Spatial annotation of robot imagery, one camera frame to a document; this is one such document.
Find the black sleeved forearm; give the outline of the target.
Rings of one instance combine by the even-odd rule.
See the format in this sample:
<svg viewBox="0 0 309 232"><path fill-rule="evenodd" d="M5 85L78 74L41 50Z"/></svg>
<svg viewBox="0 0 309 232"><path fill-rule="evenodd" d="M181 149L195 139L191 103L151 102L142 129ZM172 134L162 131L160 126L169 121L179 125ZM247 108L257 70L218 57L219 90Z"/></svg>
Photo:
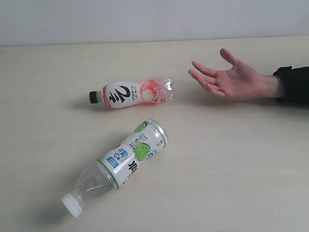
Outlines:
<svg viewBox="0 0 309 232"><path fill-rule="evenodd" d="M278 77L283 89L283 96L276 98L277 102L288 104L309 104L309 68L293 69L280 67L273 73Z"/></svg>

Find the person's open bare hand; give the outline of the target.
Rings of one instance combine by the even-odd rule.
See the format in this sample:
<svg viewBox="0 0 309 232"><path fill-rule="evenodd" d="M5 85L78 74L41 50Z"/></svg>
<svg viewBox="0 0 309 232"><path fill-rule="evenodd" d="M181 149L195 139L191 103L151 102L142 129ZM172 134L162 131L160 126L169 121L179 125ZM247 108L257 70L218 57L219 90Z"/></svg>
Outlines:
<svg viewBox="0 0 309 232"><path fill-rule="evenodd" d="M229 70L214 70L193 61L189 74L204 90L229 101L246 101L255 98L280 98L284 94L277 76L261 75L256 70L222 48L221 57L232 65Z"/></svg>

